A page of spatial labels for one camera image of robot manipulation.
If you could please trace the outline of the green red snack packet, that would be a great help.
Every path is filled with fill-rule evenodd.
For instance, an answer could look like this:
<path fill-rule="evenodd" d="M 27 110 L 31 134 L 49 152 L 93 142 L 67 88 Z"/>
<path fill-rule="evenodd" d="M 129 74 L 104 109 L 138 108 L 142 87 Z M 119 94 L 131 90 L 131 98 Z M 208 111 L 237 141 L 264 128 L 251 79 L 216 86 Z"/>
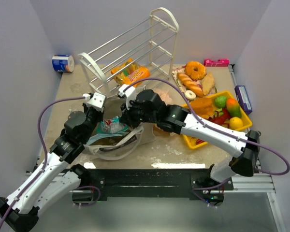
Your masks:
<path fill-rule="evenodd" d="M 113 119 L 104 119 L 97 126 L 96 133 L 115 134 L 126 131 L 128 126 L 121 123 L 120 119 L 120 116 L 115 116 Z"/>

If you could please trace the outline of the cream canvas tote bag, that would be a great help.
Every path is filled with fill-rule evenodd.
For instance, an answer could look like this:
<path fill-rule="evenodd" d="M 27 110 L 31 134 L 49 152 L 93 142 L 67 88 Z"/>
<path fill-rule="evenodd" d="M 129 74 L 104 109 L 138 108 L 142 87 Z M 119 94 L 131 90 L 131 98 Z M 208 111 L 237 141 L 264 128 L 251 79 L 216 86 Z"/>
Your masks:
<path fill-rule="evenodd" d="M 85 144 L 85 154 L 115 161 L 128 156 L 139 145 L 155 141 L 153 124 L 141 123 L 136 128 L 130 128 L 119 122 L 123 103 L 123 100 L 115 98 L 107 100 L 103 120 Z"/>

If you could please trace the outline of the blue brown chips bag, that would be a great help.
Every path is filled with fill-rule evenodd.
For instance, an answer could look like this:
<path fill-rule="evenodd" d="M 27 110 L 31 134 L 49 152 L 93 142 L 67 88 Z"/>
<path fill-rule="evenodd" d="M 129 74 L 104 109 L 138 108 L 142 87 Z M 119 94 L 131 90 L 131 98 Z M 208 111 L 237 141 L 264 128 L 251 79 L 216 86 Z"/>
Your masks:
<path fill-rule="evenodd" d="M 129 135 L 130 130 L 115 134 L 95 134 L 85 144 L 86 148 L 97 146 L 98 151 L 107 152 L 117 150 L 137 141 L 136 135 Z"/>

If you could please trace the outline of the orange yellow snack bag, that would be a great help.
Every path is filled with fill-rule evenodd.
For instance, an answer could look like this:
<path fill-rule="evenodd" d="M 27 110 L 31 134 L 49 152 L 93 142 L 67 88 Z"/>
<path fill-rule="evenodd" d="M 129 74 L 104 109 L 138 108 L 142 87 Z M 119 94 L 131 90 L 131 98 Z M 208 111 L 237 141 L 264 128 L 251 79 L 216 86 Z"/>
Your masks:
<path fill-rule="evenodd" d="M 149 69 L 134 62 L 132 58 L 129 58 L 128 60 L 126 60 L 125 63 L 122 63 L 120 66 L 116 66 L 111 69 L 111 74 L 116 73 L 126 65 L 128 66 L 125 69 L 123 69 L 121 72 L 114 76 L 114 80 L 119 85 L 130 85 L 137 80 L 145 79 L 150 76 Z"/>

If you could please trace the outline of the translucent orange plastic bag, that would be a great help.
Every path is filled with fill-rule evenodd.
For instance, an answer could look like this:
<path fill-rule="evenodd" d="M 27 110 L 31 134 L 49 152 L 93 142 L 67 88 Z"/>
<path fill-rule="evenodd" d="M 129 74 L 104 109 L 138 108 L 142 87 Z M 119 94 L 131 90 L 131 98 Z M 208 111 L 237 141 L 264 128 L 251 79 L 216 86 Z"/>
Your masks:
<path fill-rule="evenodd" d="M 169 91 L 168 90 L 161 90 L 161 89 L 155 88 L 153 91 L 160 96 L 161 100 L 164 101 L 166 105 L 174 103 L 173 99 L 169 95 Z"/>

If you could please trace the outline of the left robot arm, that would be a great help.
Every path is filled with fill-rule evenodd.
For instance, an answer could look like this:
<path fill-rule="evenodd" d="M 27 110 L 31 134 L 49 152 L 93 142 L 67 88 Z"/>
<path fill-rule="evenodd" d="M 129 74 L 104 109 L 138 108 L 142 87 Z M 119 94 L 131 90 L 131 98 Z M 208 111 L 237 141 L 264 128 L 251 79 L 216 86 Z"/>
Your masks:
<path fill-rule="evenodd" d="M 84 103 L 84 111 L 72 112 L 41 165 L 8 197 L 0 197 L 0 216 L 15 232 L 29 232 L 39 215 L 51 204 L 80 186 L 87 175 L 75 165 L 56 183 L 55 177 L 85 149 L 92 132 L 102 121 L 104 107 Z"/>

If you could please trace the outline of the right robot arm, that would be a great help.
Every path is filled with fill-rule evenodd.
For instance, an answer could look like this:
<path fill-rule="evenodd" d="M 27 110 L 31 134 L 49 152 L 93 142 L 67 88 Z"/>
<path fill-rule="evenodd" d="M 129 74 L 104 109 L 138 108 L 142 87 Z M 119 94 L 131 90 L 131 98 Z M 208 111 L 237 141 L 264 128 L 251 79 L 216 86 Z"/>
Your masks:
<path fill-rule="evenodd" d="M 233 131 L 206 119 L 197 117 L 192 110 L 179 105 L 166 105 L 160 96 L 150 89 L 136 93 L 134 87 L 122 87 L 118 96 L 125 99 L 121 105 L 120 121 L 132 128 L 141 123 L 153 123 L 164 132 L 182 134 L 211 143 L 229 153 L 229 157 L 209 169 L 209 177 L 223 182 L 239 174 L 254 175 L 257 156 L 256 132 Z"/>

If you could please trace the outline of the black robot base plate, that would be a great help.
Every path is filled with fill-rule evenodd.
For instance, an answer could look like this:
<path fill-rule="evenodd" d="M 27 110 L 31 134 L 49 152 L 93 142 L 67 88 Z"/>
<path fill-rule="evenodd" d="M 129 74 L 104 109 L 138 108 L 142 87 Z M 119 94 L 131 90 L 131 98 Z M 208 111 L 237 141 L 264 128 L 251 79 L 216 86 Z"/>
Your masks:
<path fill-rule="evenodd" d="M 204 199 L 219 206 L 224 191 L 233 190 L 229 178 L 223 185 L 210 179 L 209 169 L 86 169 L 71 168 L 81 179 L 87 200 L 106 201 L 111 197 Z"/>

